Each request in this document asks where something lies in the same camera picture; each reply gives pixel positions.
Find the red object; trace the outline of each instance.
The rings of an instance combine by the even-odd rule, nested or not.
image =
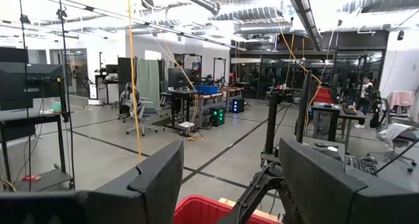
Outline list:
[[[329,88],[328,87],[320,87],[318,93],[316,94],[316,97],[314,98],[314,102],[334,103],[333,100],[331,99]]]
[[[24,177],[22,177],[22,181],[37,181],[37,180],[39,180],[41,177],[40,176],[38,176],[38,175],[32,175],[32,176],[29,176],[29,175],[27,175],[27,176],[24,176]]]
[[[177,204],[173,224],[215,224],[231,208],[202,195],[189,195]],[[278,222],[253,214],[247,224],[278,224]]]

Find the white wall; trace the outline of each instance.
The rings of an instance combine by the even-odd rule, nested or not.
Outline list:
[[[65,47],[66,49],[86,49],[88,76],[91,81],[94,81],[94,71],[100,68],[99,52],[102,52],[101,62],[103,67],[106,64],[118,64],[118,56],[125,57],[126,45],[124,36],[124,32],[112,34],[108,39],[80,35],[79,39],[66,38]],[[48,64],[50,64],[50,50],[64,49],[62,37],[55,37],[54,39],[26,38],[26,46],[29,50],[46,50]]]
[[[126,36],[126,55],[130,56],[129,38]],[[134,56],[144,58],[146,50],[157,51],[162,54],[162,58],[165,60],[171,60],[174,58],[172,54],[183,54],[193,53],[202,55],[202,76],[213,74],[213,59],[224,58],[226,59],[226,71],[228,82],[228,72],[230,69],[229,57],[230,48],[223,47],[208,43],[205,41],[199,41],[196,39],[182,37],[181,41],[178,41],[177,35],[171,33],[158,34],[156,38],[152,35],[134,35],[133,36]],[[185,61],[185,67],[191,65],[192,62],[198,62],[196,57],[188,57]],[[221,60],[217,60],[215,65],[215,78],[219,78],[223,72],[224,65]]]
[[[395,90],[414,91],[419,85],[419,31],[405,31],[397,40],[398,31],[388,37],[380,91],[387,97]]]

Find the concrete floor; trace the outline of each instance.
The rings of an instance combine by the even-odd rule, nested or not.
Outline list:
[[[132,121],[127,123],[117,120],[118,109],[110,107],[88,106],[83,108],[85,100],[71,98],[74,128],[74,158],[75,180],[77,189],[95,189],[104,183],[116,178],[118,175],[131,169],[139,162],[136,154],[136,135],[126,135],[127,128],[132,126]],[[185,164],[183,171],[183,184],[178,200],[187,195],[201,194],[218,200],[227,198],[236,200],[245,190],[255,172],[260,170],[260,153],[266,138],[266,120],[268,107],[265,101],[251,101],[253,107],[240,114],[228,114],[225,125],[202,132],[203,141],[185,142]],[[282,110],[277,114],[278,132],[275,143],[282,136],[293,134],[293,125],[298,115],[298,107],[292,105],[284,115]],[[32,155],[32,173],[41,173],[59,163],[58,133],[56,124],[44,124],[37,133],[41,133],[36,150]],[[64,132],[64,143],[70,135]],[[181,139],[171,130],[146,132],[142,137],[141,153],[143,159],[152,155],[173,140]],[[25,141],[11,143],[9,157],[12,164],[13,178],[23,166],[23,150]],[[383,151],[382,142],[375,139],[373,129],[353,129],[350,140],[349,152],[352,155],[365,155],[371,151]],[[3,156],[0,157],[0,176],[5,176]],[[419,176],[408,177],[409,181],[402,186],[419,190]],[[273,201],[273,192],[265,196],[261,206],[264,212],[269,212]],[[275,202],[273,214],[283,214],[281,202]]]

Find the shelf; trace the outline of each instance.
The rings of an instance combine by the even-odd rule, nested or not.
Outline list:
[[[41,178],[37,181],[32,181],[31,191],[42,191],[50,189],[54,186],[71,180],[71,177],[68,174],[62,172],[60,169],[54,169],[49,172],[44,172],[37,175],[39,175]],[[18,191],[29,191],[29,182],[19,179],[16,182],[15,188]]]

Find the computer tower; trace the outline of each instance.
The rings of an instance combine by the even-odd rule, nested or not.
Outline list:
[[[213,108],[210,110],[211,112],[211,125],[212,126],[220,126],[223,125],[225,122],[224,112],[225,109],[223,107]]]
[[[233,113],[241,113],[244,111],[244,99],[233,100],[232,110]]]

